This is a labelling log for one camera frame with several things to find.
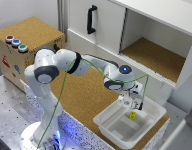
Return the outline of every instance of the cork board surface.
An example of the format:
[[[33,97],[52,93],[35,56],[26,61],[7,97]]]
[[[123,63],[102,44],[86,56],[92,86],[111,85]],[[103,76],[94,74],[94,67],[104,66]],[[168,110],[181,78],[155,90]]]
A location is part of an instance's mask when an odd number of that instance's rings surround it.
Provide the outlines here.
[[[174,82],[177,82],[186,60],[145,38],[140,38],[121,53]]]
[[[36,49],[64,34],[36,17],[14,23],[0,29],[0,40],[5,43],[5,38],[13,35],[28,46],[29,51]]]
[[[51,83],[52,92],[58,96],[62,87],[65,71]],[[61,97],[63,108],[104,141],[120,150],[99,131],[93,118],[118,98],[118,93],[108,90],[103,85],[103,77],[96,70],[90,70],[83,76],[67,75],[64,92]],[[142,149],[169,119],[164,115],[158,123],[140,140],[132,150]]]

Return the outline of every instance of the cabinet handle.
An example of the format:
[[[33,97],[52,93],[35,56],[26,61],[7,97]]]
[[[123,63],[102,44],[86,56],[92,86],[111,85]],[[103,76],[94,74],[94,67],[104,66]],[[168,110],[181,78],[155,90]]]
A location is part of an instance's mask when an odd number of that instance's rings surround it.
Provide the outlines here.
[[[88,34],[92,34],[96,31],[94,28],[92,28],[92,12],[94,10],[97,10],[97,7],[94,5],[92,5],[92,8],[88,10],[88,23],[87,23]]]

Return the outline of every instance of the open cabinet compartment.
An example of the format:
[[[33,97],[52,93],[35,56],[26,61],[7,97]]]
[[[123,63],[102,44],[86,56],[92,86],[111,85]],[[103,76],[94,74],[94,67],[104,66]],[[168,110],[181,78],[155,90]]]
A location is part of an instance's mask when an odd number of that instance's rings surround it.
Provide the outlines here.
[[[123,57],[153,70],[165,81],[171,80],[176,88],[192,74],[191,49],[191,35],[127,9],[120,49]]]

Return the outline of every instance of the cabinet door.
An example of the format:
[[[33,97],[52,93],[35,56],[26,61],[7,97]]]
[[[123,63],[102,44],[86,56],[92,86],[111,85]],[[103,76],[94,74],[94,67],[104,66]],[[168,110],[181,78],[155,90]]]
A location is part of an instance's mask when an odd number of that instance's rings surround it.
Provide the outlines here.
[[[92,28],[96,32],[87,34],[87,14],[92,5]],[[116,54],[120,42],[125,18],[125,8],[108,0],[70,0],[69,29]]]

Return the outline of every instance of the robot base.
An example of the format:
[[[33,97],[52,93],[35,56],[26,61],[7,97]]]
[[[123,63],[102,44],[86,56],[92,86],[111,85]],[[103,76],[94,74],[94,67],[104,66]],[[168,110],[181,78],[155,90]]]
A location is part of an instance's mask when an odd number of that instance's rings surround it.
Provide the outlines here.
[[[36,146],[34,146],[32,144],[32,141],[30,140],[30,138],[32,137],[33,133],[35,132],[35,130],[38,128],[38,126],[40,125],[40,122],[36,122],[33,123],[31,125],[29,125],[21,134],[20,137],[20,150],[45,150],[45,148],[39,148],[37,149]],[[64,147],[66,142],[65,137],[61,138],[61,145],[63,145],[62,147]]]

